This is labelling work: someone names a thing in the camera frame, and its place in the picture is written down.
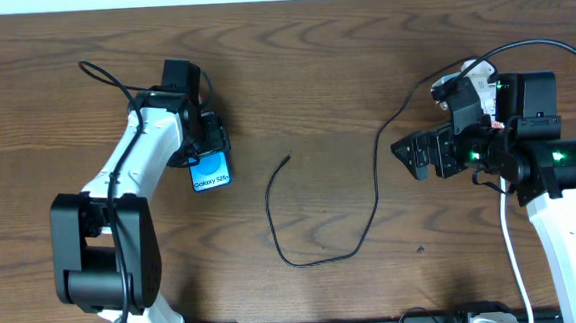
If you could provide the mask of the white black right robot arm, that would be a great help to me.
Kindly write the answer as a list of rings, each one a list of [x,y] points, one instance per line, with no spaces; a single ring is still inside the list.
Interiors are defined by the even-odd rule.
[[[576,139],[562,139],[551,71],[465,76],[432,94],[451,119],[391,144],[422,180],[433,166],[450,178],[469,168],[500,175],[539,235],[564,323],[576,323]]]

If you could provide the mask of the blue Galaxy smartphone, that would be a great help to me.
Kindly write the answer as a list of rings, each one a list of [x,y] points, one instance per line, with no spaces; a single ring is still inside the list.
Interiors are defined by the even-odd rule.
[[[231,182],[229,160],[225,152],[202,158],[198,164],[189,168],[189,173],[196,192],[222,187]]]

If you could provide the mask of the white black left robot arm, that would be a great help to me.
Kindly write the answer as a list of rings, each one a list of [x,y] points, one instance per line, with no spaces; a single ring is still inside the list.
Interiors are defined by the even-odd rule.
[[[162,257],[150,212],[165,168],[190,168],[228,149],[197,87],[141,90],[104,167],[50,206],[55,292],[110,323],[187,323],[160,291]]]

